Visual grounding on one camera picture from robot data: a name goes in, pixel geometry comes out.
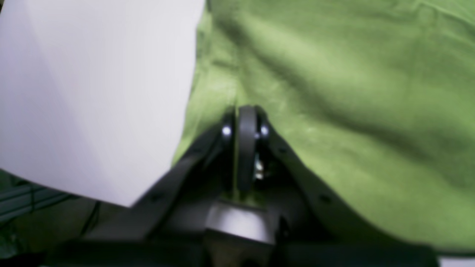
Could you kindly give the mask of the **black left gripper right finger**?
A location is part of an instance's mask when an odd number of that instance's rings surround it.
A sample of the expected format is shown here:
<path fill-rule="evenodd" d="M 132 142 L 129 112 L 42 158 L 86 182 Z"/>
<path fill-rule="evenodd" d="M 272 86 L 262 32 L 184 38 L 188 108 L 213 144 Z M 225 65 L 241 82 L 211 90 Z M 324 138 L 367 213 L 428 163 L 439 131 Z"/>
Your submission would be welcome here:
<path fill-rule="evenodd" d="M 263 108 L 239 108 L 236 142 L 237 188 L 263 193 L 278 241 L 371 241 L 370 225 L 304 166 Z"/>

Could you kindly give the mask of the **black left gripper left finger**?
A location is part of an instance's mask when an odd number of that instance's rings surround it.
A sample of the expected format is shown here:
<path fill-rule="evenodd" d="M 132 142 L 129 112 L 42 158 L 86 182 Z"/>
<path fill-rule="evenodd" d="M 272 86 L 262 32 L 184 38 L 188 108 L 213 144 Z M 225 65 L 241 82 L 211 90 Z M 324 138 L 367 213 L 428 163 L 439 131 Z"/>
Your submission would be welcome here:
<path fill-rule="evenodd" d="M 146 241 L 200 235 L 209 208 L 232 187 L 235 110 L 205 130 L 132 208 L 92 230 L 87 241 Z"/>

